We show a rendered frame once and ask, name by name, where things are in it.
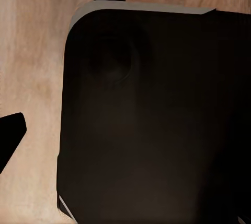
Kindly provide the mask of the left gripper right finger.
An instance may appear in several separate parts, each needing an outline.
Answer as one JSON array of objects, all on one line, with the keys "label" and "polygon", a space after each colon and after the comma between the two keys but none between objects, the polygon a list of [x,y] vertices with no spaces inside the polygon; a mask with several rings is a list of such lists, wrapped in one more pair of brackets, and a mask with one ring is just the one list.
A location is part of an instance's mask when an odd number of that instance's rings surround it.
[{"label": "left gripper right finger", "polygon": [[251,114],[239,113],[235,131],[251,153]]}]

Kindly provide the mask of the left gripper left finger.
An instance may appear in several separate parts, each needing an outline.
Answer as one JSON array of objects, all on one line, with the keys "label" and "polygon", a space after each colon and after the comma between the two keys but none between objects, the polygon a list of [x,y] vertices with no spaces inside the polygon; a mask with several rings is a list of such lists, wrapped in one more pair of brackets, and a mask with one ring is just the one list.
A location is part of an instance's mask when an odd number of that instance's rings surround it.
[{"label": "left gripper left finger", "polygon": [[19,112],[0,118],[0,174],[27,131],[24,115]]}]

